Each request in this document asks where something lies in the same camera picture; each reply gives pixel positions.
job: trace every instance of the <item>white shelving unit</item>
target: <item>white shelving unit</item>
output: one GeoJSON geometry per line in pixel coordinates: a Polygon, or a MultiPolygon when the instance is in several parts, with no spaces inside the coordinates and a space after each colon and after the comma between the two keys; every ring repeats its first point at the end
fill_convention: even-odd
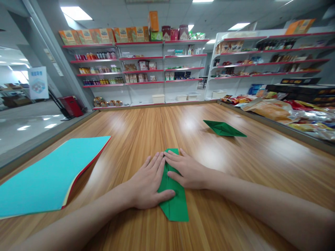
{"type": "Polygon", "coordinates": [[[320,32],[320,28],[311,28],[310,33],[301,35],[284,35],[286,29],[279,30],[260,30],[256,31],[255,37],[246,38],[229,38],[223,39],[228,32],[217,33],[216,42],[214,44],[213,56],[210,62],[209,76],[206,86],[205,100],[214,100],[212,98],[213,91],[223,90],[228,95],[237,96],[240,94],[247,94],[251,84],[273,84],[278,83],[284,77],[322,77],[324,73],[322,72],[323,64],[327,63],[332,53],[335,50],[334,38],[335,32],[332,30],[327,30],[323,28],[320,32]],[[222,41],[241,41],[244,40],[242,49],[244,48],[255,48],[256,44],[263,40],[281,40],[281,39],[296,39],[294,47],[289,50],[268,50],[268,51],[248,51],[248,52],[230,52],[230,53],[220,53],[215,54],[216,46],[222,41]],[[326,46],[323,47],[310,47],[310,48],[300,48],[304,44],[315,44],[317,41],[325,40],[327,42],[326,46]],[[270,60],[273,55],[291,55],[291,56],[308,56],[312,55],[312,60],[303,60],[295,62],[271,62],[270,60]],[[251,59],[252,56],[261,56],[264,63],[259,64],[236,64],[237,61],[244,61],[246,59],[251,59]],[[219,66],[214,66],[214,60],[220,59],[219,66]],[[232,65],[223,66],[223,62],[231,62],[232,65]],[[302,71],[302,72],[280,72],[281,67],[286,64],[299,63],[300,68],[315,67],[320,70],[302,71]],[[267,74],[259,75],[246,75],[246,76],[231,76],[231,77],[211,77],[216,75],[217,71],[226,71],[234,67],[234,72],[261,72],[266,71],[273,72],[267,74]]]}
{"type": "MultiPolygon", "coordinates": [[[[117,59],[103,59],[103,60],[85,60],[71,61],[72,64],[79,67],[104,67],[112,66],[121,68],[122,72],[118,73],[97,73],[97,74],[80,74],[77,71],[77,76],[84,80],[98,80],[110,79],[112,77],[122,77],[124,84],[110,84],[110,85],[91,85],[83,86],[83,88],[90,88],[94,96],[102,97],[106,101],[121,100],[123,107],[128,106],[147,106],[153,105],[152,95],[164,94],[164,104],[179,103],[177,95],[188,94],[190,91],[196,91],[199,78],[199,72],[204,69],[201,64],[202,59],[207,54],[202,53],[205,43],[209,40],[186,40],[186,41],[153,41],[143,43],[116,43],[101,44],[101,45],[78,45],[78,46],[63,46],[73,51],[73,54],[86,54],[89,52],[96,53],[102,51],[114,51],[117,54],[117,59]],[[175,50],[183,50],[187,53],[188,45],[194,45],[195,55],[175,55],[175,50]],[[143,55],[143,57],[134,58],[133,55],[143,55]],[[139,60],[149,60],[156,62],[157,70],[140,70],[138,67],[139,60]],[[128,64],[135,64],[137,71],[126,71],[125,66],[128,64]],[[180,67],[180,69],[168,69],[173,67],[180,67]],[[165,74],[169,72],[190,71],[191,78],[183,80],[165,80],[165,74]],[[126,74],[147,74],[148,81],[141,83],[126,83],[126,74]],[[150,81],[150,76],[155,76],[156,81],[150,81]]],[[[188,100],[186,102],[197,102],[198,100],[188,100]]]]}

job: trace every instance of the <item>right hand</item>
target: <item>right hand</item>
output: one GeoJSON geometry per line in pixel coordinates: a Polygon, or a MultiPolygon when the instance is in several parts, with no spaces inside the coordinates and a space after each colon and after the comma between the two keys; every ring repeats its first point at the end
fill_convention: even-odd
{"type": "Polygon", "coordinates": [[[180,176],[176,172],[169,171],[167,175],[185,188],[205,189],[206,177],[211,169],[201,165],[183,149],[180,149],[180,152],[183,156],[177,155],[172,151],[164,152],[165,161],[181,174],[180,176]]]}

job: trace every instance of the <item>blue paper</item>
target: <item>blue paper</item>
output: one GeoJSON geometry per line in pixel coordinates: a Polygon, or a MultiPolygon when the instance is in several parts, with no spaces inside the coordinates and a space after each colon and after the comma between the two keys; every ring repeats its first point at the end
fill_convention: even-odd
{"type": "Polygon", "coordinates": [[[110,136],[70,139],[0,186],[0,218],[60,210],[72,184],[110,136]]]}

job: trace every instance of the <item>wooden table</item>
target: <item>wooden table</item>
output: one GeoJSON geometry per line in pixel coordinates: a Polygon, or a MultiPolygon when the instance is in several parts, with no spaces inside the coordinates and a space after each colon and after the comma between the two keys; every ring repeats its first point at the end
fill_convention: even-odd
{"type": "MultiPolygon", "coordinates": [[[[5,180],[76,137],[112,135],[60,211],[0,221],[0,249],[22,242],[135,174],[148,155],[183,148],[207,167],[276,188],[334,210],[335,157],[216,103],[100,112],[5,180]],[[247,138],[220,137],[203,120],[227,122],[247,138]]],[[[159,207],[127,210],[85,250],[295,250],[234,203],[207,190],[186,190],[189,222],[169,222],[159,207]]]]}

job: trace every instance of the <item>folded green paper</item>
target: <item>folded green paper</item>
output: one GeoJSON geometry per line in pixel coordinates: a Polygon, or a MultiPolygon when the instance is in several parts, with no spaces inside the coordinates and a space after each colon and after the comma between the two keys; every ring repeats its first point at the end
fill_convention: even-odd
{"type": "MultiPolygon", "coordinates": [[[[179,154],[178,149],[167,149],[166,152],[169,150],[175,154],[179,154]]],[[[159,206],[170,221],[188,221],[185,190],[177,181],[168,176],[168,171],[180,174],[176,169],[165,162],[162,182],[158,192],[172,189],[176,192],[176,195],[171,200],[160,203],[159,206]]]]}
{"type": "Polygon", "coordinates": [[[246,137],[245,134],[236,130],[232,126],[224,122],[204,120],[204,122],[217,134],[220,136],[235,136],[235,137],[246,137]]]}

